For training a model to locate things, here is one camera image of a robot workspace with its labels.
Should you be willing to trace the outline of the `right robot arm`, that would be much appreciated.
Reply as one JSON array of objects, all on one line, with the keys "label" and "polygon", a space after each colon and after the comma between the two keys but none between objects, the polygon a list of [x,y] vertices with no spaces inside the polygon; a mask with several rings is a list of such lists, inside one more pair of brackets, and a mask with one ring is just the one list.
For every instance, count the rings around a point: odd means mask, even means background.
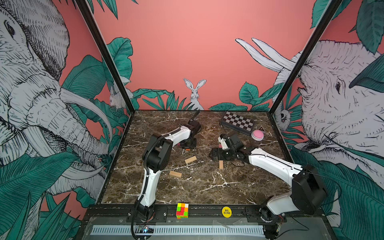
[{"label": "right robot arm", "polygon": [[214,161],[242,161],[268,171],[290,186],[290,192],[272,196],[260,205],[258,212],[265,223],[290,212],[313,215],[328,197],[326,185],[315,167],[287,162],[252,145],[239,149],[213,148],[209,158]]}]

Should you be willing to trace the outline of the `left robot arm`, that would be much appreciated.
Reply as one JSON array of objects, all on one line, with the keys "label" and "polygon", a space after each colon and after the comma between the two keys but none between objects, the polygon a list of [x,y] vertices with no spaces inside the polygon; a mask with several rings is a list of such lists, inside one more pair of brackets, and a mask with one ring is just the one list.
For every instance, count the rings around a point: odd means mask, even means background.
[{"label": "left robot arm", "polygon": [[152,134],[143,153],[144,179],[140,195],[135,201],[131,219],[149,220],[155,210],[156,191],[160,175],[169,163],[172,148],[181,142],[193,142],[199,128],[183,125],[169,133]]}]

